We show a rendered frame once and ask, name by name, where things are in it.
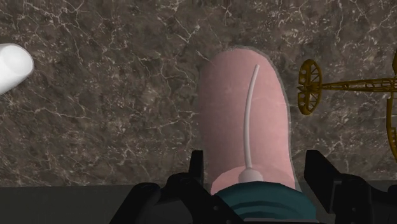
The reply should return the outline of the white cylinder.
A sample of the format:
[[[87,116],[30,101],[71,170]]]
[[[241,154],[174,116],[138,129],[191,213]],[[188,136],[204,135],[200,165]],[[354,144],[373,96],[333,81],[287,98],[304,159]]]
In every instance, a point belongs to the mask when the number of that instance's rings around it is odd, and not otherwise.
[[[23,47],[0,44],[0,95],[23,82],[34,70],[34,60]]]

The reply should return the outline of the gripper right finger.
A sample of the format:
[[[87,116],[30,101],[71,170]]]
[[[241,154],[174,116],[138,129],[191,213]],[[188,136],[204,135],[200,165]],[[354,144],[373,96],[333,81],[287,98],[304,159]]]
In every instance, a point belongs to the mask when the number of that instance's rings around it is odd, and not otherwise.
[[[339,172],[317,150],[305,156],[304,178],[335,224],[397,224],[397,185],[386,192]]]

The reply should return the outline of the pink bottle with teal cap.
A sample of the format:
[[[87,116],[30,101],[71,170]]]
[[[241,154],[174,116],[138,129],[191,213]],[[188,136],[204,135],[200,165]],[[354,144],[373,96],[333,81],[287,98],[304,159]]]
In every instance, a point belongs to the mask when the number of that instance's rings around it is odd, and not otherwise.
[[[233,47],[204,66],[198,127],[211,193],[243,220],[316,220],[291,159],[285,90],[264,53]]]

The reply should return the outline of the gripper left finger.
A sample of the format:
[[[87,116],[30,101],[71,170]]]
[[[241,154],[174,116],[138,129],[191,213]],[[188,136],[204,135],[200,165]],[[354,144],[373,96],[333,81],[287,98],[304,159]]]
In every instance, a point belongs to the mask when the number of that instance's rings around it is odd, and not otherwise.
[[[181,200],[193,224],[242,224],[242,219],[219,196],[204,189],[203,181],[204,154],[202,150],[194,150],[188,172],[169,176],[164,188],[156,183],[135,185],[109,224],[144,224],[163,193]]]

